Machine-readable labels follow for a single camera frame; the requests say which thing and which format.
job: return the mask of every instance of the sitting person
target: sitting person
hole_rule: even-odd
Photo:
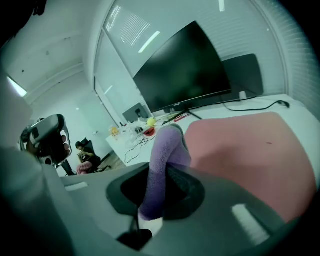
[[[76,168],[76,173],[78,175],[90,173],[93,167],[98,167],[100,164],[100,157],[96,156],[90,147],[85,147],[81,142],[75,144],[77,150],[80,150],[78,154],[81,164]]]

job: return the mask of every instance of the black chair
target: black chair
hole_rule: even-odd
[[[98,157],[95,153],[95,150],[94,150],[94,145],[92,144],[92,141],[91,140],[87,140],[87,138],[85,138],[83,141],[81,141],[81,143],[87,147],[87,148],[90,148],[92,150],[92,152],[95,154],[96,156],[96,160],[93,161],[92,163],[92,168],[90,170],[90,174],[92,173],[101,173],[103,172],[105,169],[107,169],[108,167],[111,169],[112,167],[110,165],[107,165],[105,167],[99,167],[101,165],[101,158]]]
[[[66,175],[65,175],[65,176],[73,176],[73,175],[76,175],[76,174],[72,171],[72,168],[71,168],[68,160],[65,160],[61,166],[62,166],[62,168],[63,168],[63,169],[65,170],[65,172],[66,172]]]

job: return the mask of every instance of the red object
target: red object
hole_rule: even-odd
[[[149,128],[148,130],[146,130],[143,134],[145,136],[151,137],[155,134],[156,129],[154,127]]]
[[[186,117],[188,117],[188,116],[190,116],[190,114],[186,114],[186,115],[183,115],[183,116],[179,116],[179,117],[177,117],[176,119],[174,119],[174,122],[176,123],[176,122],[178,122],[178,121],[180,121],[180,120],[182,120],[182,119],[184,119],[184,118],[186,118]]]
[[[286,223],[301,216],[317,192],[304,148],[274,112],[195,121],[185,141],[191,168],[238,184]]]

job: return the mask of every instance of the computer monitor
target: computer monitor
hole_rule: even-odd
[[[196,99],[231,92],[214,46],[195,21],[157,50],[133,80],[151,112],[187,109]]]

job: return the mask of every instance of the white desk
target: white desk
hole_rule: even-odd
[[[316,178],[317,187],[320,185],[320,122],[306,109],[306,107],[299,101],[296,101],[286,94],[265,96],[254,99],[249,99],[241,102],[230,102],[226,103],[229,108],[235,110],[241,109],[260,109],[271,105],[275,101],[286,101],[290,103],[290,108],[281,106],[279,104],[273,105],[271,108],[262,111],[243,111],[234,112],[226,109],[222,104],[211,105],[207,107],[202,107],[199,109],[192,110],[193,113],[198,115],[203,119],[221,119],[238,117],[245,115],[252,115],[258,113],[275,112],[278,113],[283,120],[289,125],[292,131],[295,133],[300,143],[302,144],[306,154],[309,157],[313,171]],[[198,119],[190,115],[176,124],[179,125],[183,132],[186,133],[189,125]],[[156,131],[160,129],[161,126],[156,126]],[[151,151],[155,140],[148,141],[146,145],[138,145],[134,150],[125,154],[132,148],[132,144],[128,143],[128,137],[124,135],[118,136],[116,140],[113,136],[109,136],[106,141],[112,147],[114,152],[118,157],[125,163],[126,166],[132,166],[139,163],[149,162],[151,158]]]

